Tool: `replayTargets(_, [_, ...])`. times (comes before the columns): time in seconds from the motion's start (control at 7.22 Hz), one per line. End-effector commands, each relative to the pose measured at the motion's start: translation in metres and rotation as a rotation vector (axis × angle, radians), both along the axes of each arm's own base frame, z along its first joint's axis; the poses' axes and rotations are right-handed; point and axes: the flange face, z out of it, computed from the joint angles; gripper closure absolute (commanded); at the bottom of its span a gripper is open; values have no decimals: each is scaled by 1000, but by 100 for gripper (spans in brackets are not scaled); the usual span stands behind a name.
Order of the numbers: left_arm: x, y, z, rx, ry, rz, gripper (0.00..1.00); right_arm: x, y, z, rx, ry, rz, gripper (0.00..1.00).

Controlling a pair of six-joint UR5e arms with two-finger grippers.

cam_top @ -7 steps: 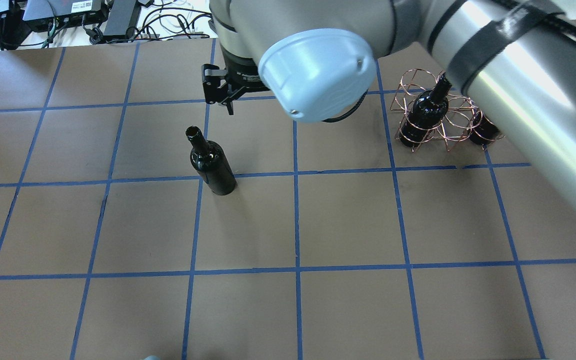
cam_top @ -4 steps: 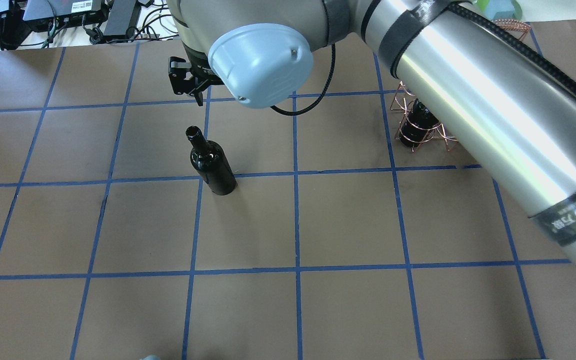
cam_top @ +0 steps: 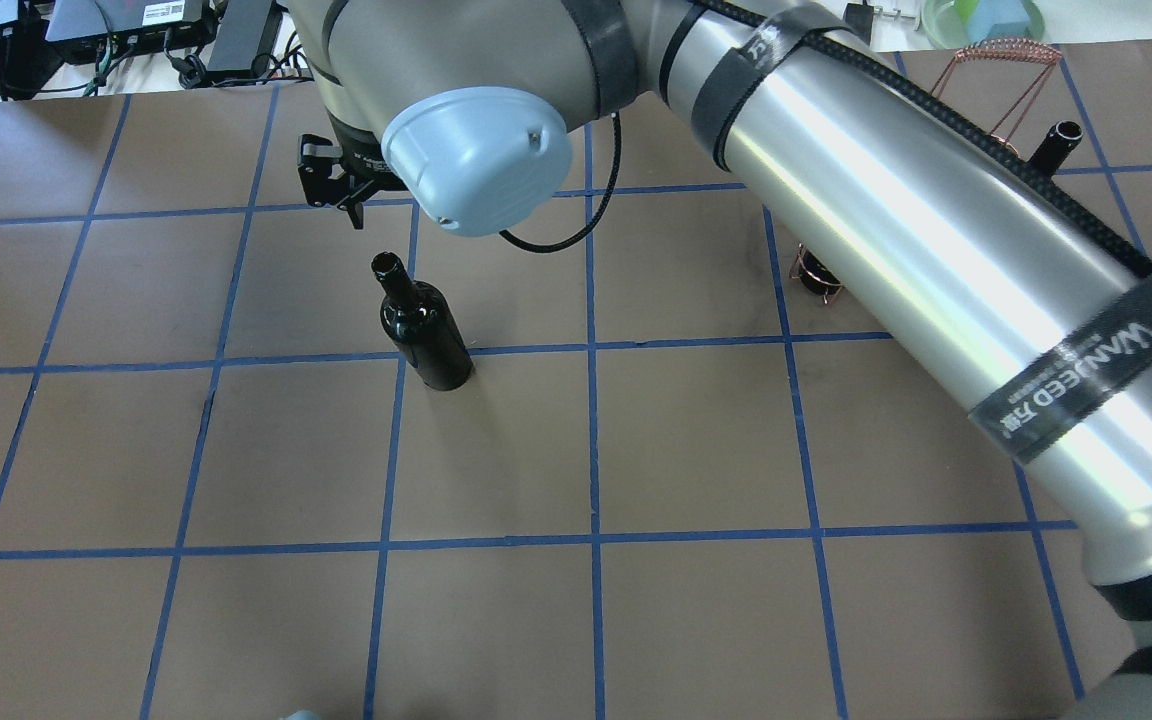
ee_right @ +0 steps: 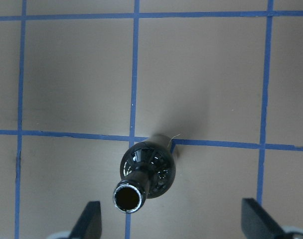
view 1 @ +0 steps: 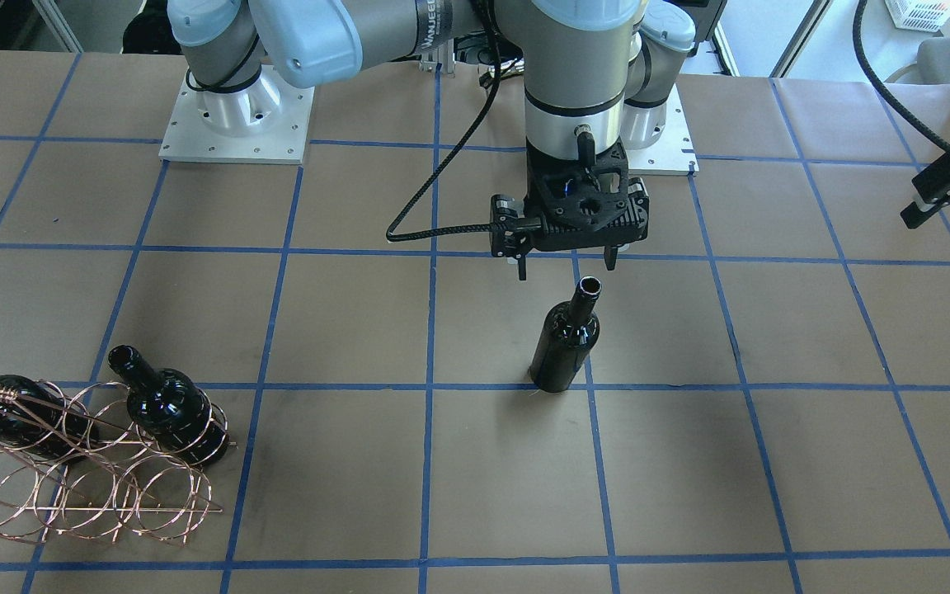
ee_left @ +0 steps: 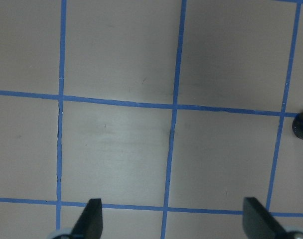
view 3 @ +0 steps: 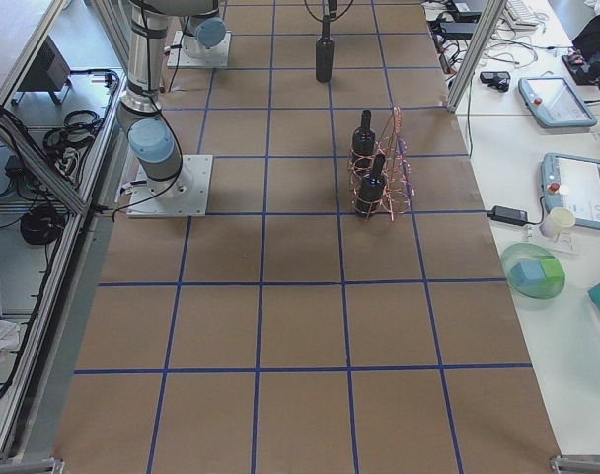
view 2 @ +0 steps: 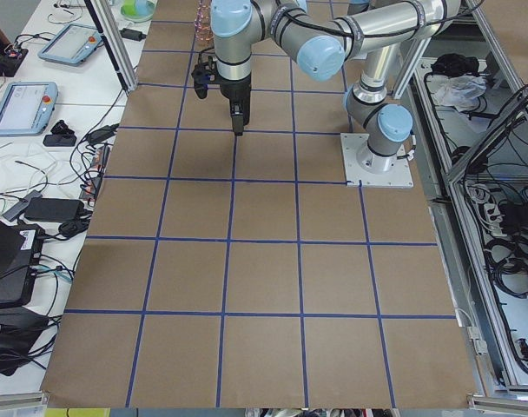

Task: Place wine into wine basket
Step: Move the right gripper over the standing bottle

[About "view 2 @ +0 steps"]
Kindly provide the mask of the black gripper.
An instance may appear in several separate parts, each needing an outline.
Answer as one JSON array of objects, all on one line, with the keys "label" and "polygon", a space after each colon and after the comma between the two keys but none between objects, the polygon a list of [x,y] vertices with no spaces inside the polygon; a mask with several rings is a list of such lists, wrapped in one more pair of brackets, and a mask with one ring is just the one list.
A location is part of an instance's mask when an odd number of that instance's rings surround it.
[{"label": "black gripper", "polygon": [[252,75],[239,80],[221,79],[220,91],[230,104],[232,130],[235,136],[242,136],[244,126],[250,123],[250,96]]}]

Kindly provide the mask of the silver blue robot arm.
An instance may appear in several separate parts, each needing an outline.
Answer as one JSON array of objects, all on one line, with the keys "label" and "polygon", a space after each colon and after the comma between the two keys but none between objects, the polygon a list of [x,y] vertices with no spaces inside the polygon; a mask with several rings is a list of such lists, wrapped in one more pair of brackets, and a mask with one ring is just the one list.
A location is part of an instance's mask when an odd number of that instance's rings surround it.
[{"label": "silver blue robot arm", "polygon": [[242,135],[250,120],[254,44],[272,39],[303,73],[323,82],[360,53],[435,36],[459,7],[458,1],[352,1],[346,15],[317,23],[303,1],[213,1],[215,59],[208,65],[229,100],[234,134]]}]

